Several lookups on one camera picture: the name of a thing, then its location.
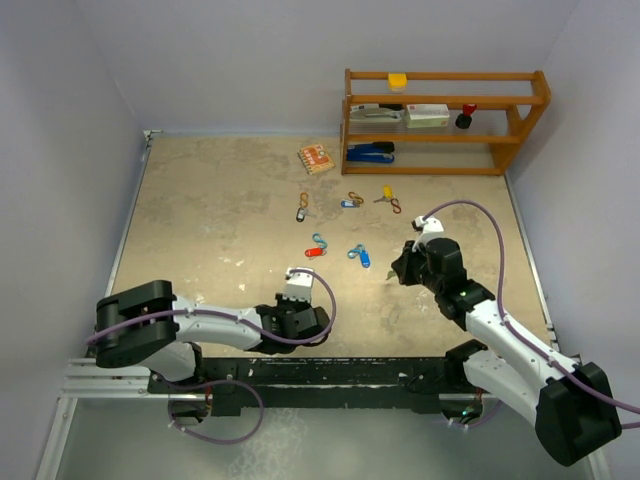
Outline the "silver key with yellow tag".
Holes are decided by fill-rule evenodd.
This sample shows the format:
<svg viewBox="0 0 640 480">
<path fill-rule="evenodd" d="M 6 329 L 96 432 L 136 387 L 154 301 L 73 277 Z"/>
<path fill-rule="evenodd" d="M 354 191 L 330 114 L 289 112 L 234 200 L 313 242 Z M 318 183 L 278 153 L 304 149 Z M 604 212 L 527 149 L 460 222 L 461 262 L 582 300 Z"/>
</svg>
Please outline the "silver key with yellow tag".
<svg viewBox="0 0 640 480">
<path fill-rule="evenodd" d="M 382 196 L 375 200 L 375 203 L 379 202 L 390 202 L 393 198 L 393 191 L 389 185 L 384 185 L 382 187 Z"/>
</svg>

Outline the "black base frame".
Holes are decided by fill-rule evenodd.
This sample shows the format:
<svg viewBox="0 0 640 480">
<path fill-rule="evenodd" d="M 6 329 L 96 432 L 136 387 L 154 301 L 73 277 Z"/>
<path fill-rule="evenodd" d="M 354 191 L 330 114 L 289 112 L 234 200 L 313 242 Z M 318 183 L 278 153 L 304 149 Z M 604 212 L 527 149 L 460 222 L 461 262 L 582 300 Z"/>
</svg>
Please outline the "black base frame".
<svg viewBox="0 0 640 480">
<path fill-rule="evenodd" d="M 150 375 L 152 394 L 201 395 L 211 388 L 215 417 L 238 416 L 244 408 L 400 409 L 436 414 L 443 400 L 469 400 L 476 388 L 463 373 L 463 362 L 486 352 L 478 340 L 467 341 L 443 357 L 206 358 L 200 375 L 171 386 Z"/>
</svg>

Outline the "wooden shelf rack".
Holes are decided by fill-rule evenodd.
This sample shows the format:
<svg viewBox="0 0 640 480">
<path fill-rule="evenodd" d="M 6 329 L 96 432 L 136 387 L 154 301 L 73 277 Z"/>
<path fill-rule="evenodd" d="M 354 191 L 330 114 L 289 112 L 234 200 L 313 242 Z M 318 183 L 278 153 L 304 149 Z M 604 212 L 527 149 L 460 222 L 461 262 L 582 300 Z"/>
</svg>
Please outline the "wooden shelf rack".
<svg viewBox="0 0 640 480">
<path fill-rule="evenodd" d="M 344 174 L 506 173 L 552 99 L 540 71 L 346 70 L 340 126 Z M 476 145 L 478 161 L 403 166 L 403 146 Z"/>
</svg>

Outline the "silver key with dark-blue tag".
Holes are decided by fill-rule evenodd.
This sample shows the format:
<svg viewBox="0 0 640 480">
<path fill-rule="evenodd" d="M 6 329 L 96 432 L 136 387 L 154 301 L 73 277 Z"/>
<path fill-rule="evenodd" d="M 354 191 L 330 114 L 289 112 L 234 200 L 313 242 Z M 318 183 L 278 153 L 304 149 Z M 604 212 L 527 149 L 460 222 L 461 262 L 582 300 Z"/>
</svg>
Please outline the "silver key with dark-blue tag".
<svg viewBox="0 0 640 480">
<path fill-rule="evenodd" d="M 356 201 L 353 201 L 353 200 L 346 200 L 346 199 L 343 199 L 343 200 L 340 202 L 340 206 L 341 206 L 342 208 L 346 208 L 346 209 L 349 209 L 349 208 L 358 208 L 358 207 L 359 207 L 359 203 L 358 203 L 358 202 L 356 202 Z"/>
</svg>

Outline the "orange S carabiner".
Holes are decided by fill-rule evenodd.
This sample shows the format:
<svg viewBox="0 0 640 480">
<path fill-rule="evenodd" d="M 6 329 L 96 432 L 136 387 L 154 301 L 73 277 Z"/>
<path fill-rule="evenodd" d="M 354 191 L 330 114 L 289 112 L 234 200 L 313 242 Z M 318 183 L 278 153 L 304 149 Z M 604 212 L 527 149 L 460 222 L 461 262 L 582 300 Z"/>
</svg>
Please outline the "orange S carabiner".
<svg viewBox="0 0 640 480">
<path fill-rule="evenodd" d="M 307 192 L 302 192 L 299 196 L 299 206 L 302 208 L 306 208 L 309 204 L 309 194 Z"/>
<path fill-rule="evenodd" d="M 364 203 L 364 199 L 356 192 L 350 191 L 348 197 L 353 205 L 361 206 Z"/>
</svg>

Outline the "white stapler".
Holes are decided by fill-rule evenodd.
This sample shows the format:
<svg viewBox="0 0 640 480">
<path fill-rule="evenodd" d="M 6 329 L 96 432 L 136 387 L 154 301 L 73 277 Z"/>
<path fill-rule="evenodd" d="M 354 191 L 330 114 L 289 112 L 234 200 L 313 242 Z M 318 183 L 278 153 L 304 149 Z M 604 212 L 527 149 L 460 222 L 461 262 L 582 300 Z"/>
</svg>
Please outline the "white stapler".
<svg viewBox="0 0 640 480">
<path fill-rule="evenodd" d="M 398 123 L 404 117 L 402 104 L 357 104 L 350 107 L 350 121 L 356 123 Z"/>
</svg>

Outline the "silver key with red tag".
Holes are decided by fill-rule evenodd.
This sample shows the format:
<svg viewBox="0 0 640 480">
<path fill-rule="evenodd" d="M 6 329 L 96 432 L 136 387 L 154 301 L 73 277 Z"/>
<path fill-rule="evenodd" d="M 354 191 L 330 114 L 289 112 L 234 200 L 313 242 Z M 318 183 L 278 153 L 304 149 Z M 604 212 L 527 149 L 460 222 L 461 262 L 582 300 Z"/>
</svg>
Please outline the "silver key with red tag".
<svg viewBox="0 0 640 480">
<path fill-rule="evenodd" d="M 326 250 L 324 248 L 320 248 L 320 247 L 310 248 L 310 249 L 307 249 L 304 252 L 304 255 L 307 258 L 317 258 L 317 257 L 321 257 L 321 256 L 323 256 L 325 254 L 326 254 Z"/>
</svg>

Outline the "red S carabiner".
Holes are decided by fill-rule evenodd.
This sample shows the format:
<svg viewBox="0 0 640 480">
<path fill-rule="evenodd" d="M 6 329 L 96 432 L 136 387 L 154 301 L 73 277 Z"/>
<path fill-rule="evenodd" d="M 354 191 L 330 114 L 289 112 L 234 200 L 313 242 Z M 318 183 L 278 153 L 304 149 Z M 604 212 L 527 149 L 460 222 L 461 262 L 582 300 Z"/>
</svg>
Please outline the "red S carabiner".
<svg viewBox="0 0 640 480">
<path fill-rule="evenodd" d="M 391 203 L 392 211 L 394 214 L 400 214 L 402 212 L 400 203 L 396 198 L 391 198 L 390 203 Z"/>
</svg>

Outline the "red black stamp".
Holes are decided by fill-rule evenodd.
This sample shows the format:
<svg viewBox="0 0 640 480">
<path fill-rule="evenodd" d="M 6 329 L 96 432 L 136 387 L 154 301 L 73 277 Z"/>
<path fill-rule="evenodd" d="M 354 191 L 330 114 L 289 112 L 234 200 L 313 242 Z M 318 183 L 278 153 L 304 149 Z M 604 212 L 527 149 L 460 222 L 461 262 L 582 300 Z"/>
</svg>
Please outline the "red black stamp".
<svg viewBox="0 0 640 480">
<path fill-rule="evenodd" d="M 476 111 L 476 104 L 463 104 L 461 113 L 455 120 L 455 126 L 461 130 L 467 130 L 472 124 L 472 115 Z"/>
</svg>

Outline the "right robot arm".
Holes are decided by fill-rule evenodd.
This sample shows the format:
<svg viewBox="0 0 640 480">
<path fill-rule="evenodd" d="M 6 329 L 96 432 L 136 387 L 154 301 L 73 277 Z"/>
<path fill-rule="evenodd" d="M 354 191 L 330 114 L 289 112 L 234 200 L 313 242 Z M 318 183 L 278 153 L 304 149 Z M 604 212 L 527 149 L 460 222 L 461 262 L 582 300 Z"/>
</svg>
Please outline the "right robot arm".
<svg viewBox="0 0 640 480">
<path fill-rule="evenodd" d="M 468 278 L 459 245 L 447 238 L 408 241 L 391 268 L 404 286 L 421 285 L 441 314 L 472 340 L 448 351 L 446 383 L 479 387 L 521 415 L 544 450 L 571 466 L 622 433 L 611 388 L 595 363 L 578 364 L 499 309 L 496 296 Z"/>
</svg>

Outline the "orange spiral notebook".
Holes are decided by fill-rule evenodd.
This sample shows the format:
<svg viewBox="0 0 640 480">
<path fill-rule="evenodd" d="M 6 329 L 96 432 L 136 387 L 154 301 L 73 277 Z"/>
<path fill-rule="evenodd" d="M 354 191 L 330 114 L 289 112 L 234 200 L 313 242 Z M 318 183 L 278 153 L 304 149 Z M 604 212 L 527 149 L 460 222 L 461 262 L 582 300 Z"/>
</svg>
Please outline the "orange spiral notebook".
<svg viewBox="0 0 640 480">
<path fill-rule="evenodd" d="M 298 150 L 297 155 L 308 175 L 316 175 L 335 167 L 327 149 L 321 144 L 305 146 Z"/>
</svg>

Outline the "silver key with blue tag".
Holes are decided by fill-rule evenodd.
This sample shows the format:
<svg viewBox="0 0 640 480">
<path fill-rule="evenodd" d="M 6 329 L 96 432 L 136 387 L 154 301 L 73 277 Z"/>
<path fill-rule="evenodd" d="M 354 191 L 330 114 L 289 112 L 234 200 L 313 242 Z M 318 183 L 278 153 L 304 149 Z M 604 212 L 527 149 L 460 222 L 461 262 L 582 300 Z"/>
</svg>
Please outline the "silver key with blue tag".
<svg viewBox="0 0 640 480">
<path fill-rule="evenodd" d="M 369 253 L 366 250 L 362 250 L 359 254 L 360 263 L 363 268 L 369 268 L 371 266 L 371 260 Z"/>
</svg>

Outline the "teal S carabiner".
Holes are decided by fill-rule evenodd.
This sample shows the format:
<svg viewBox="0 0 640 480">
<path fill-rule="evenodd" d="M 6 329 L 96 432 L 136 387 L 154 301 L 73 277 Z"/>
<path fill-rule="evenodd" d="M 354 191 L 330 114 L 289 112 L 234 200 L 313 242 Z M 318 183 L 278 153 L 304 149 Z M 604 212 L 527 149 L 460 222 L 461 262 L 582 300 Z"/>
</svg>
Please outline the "teal S carabiner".
<svg viewBox="0 0 640 480">
<path fill-rule="evenodd" d="M 328 247 L 328 243 L 324 240 L 324 238 L 319 233 L 314 233 L 312 235 L 312 239 L 317 244 L 318 248 L 325 250 Z"/>
</svg>

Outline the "silver key with black tag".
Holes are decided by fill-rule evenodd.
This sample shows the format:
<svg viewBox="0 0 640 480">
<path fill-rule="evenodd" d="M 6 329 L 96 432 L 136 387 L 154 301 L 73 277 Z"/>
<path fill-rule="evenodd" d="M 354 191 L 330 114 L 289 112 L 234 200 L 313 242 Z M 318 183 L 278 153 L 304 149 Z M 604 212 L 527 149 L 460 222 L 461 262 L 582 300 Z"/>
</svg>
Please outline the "silver key with black tag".
<svg viewBox="0 0 640 480">
<path fill-rule="evenodd" d="M 296 221 L 301 223 L 303 222 L 306 218 L 315 218 L 316 215 L 311 213 L 307 208 L 305 207 L 299 207 L 297 212 L 296 212 Z"/>
</svg>

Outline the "light-blue S carabiner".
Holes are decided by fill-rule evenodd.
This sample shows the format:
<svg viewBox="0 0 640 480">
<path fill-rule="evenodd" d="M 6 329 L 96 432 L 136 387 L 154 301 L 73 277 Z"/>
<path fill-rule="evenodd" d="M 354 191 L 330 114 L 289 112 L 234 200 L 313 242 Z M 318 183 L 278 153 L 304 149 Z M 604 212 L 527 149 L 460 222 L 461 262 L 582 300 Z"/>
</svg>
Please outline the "light-blue S carabiner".
<svg viewBox="0 0 640 480">
<path fill-rule="evenodd" d="M 357 244 L 354 248 L 350 249 L 347 252 L 347 257 L 349 259 L 355 259 L 356 257 L 360 256 L 363 251 L 365 251 L 365 246 L 363 244 Z"/>
</svg>

